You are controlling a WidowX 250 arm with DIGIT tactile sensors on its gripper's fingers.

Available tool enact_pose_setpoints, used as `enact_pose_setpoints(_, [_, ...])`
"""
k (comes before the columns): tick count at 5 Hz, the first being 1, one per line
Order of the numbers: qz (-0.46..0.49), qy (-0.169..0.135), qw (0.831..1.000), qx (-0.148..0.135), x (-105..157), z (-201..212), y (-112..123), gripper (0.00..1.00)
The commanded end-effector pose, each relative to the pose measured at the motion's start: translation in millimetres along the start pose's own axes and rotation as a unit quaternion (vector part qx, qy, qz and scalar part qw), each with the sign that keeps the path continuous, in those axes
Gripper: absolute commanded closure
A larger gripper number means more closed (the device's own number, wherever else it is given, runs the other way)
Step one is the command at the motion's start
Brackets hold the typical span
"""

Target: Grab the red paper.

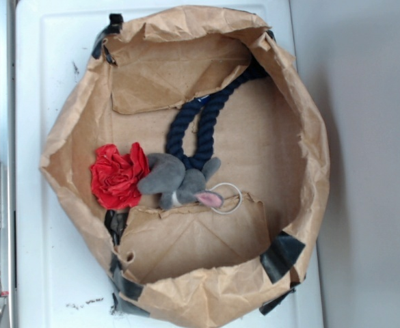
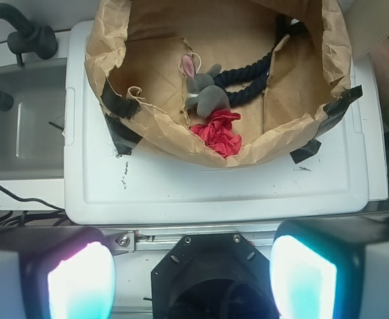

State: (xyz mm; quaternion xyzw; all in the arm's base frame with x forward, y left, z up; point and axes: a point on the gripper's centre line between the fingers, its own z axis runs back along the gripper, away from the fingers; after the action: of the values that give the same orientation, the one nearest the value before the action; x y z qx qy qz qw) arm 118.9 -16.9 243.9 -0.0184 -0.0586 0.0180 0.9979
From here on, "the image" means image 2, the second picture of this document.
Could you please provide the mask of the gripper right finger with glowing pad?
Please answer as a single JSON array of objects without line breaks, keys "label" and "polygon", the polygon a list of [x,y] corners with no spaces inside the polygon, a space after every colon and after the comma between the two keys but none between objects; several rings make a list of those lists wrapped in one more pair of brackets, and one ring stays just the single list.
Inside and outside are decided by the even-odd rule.
[{"label": "gripper right finger with glowing pad", "polygon": [[389,318],[389,217],[283,221],[270,280],[283,318]]}]

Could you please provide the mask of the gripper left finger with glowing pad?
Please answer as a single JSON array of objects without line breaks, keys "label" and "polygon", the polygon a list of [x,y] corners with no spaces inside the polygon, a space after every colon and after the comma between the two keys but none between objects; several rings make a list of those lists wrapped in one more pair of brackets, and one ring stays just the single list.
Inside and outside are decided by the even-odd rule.
[{"label": "gripper left finger with glowing pad", "polygon": [[94,227],[0,227],[0,318],[108,318],[116,269]]}]

